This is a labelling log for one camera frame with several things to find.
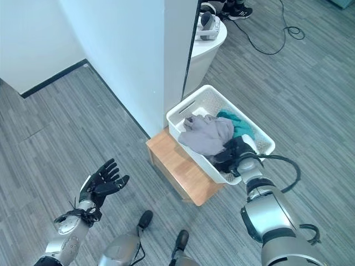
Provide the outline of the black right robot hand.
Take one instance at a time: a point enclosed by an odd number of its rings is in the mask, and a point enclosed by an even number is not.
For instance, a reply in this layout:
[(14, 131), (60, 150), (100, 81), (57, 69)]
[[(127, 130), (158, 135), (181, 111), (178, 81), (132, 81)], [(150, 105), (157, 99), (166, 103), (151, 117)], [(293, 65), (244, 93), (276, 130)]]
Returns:
[(256, 144), (253, 138), (247, 134), (234, 137), (225, 144), (225, 148), (229, 152), (230, 162), (235, 162), (238, 158), (246, 154), (257, 154)]

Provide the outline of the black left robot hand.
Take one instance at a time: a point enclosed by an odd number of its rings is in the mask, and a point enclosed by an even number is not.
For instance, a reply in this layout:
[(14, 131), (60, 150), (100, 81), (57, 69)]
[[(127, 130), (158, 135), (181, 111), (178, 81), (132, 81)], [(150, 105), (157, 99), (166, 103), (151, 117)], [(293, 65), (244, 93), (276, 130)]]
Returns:
[(106, 197), (123, 189), (129, 179), (129, 175), (120, 177), (118, 165), (111, 158), (85, 180), (80, 189), (79, 202), (91, 201), (100, 208)]

